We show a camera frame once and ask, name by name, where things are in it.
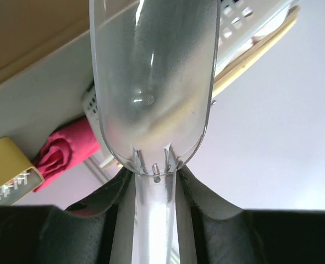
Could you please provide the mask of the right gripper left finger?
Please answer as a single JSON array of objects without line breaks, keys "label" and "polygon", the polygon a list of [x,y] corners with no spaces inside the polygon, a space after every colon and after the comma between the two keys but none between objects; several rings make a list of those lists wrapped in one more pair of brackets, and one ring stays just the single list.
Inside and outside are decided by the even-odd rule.
[{"label": "right gripper left finger", "polygon": [[130,263],[134,211],[126,168],[65,210],[0,206],[0,263]]}]

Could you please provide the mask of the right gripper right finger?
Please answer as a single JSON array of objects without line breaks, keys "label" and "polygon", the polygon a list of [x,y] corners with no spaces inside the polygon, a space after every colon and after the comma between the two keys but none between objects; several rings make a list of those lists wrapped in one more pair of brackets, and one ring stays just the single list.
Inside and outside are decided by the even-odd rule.
[{"label": "right gripper right finger", "polygon": [[325,263],[325,211],[245,210],[177,172],[181,263]]}]

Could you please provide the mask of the clear plastic scoop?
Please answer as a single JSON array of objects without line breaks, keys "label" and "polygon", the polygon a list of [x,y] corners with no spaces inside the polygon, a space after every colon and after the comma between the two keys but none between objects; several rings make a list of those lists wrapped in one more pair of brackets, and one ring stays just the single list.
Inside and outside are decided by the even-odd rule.
[{"label": "clear plastic scoop", "polygon": [[91,1],[104,142],[134,174],[141,263],[170,263],[177,171],[206,132],[219,1]]}]

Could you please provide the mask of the gold tin pastel gummies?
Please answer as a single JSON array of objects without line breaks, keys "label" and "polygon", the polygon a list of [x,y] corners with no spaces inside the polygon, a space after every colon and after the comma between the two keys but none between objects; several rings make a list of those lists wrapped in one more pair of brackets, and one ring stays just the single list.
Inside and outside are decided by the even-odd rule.
[{"label": "gold tin pastel gummies", "polygon": [[88,29],[88,1],[0,1],[0,84]]}]

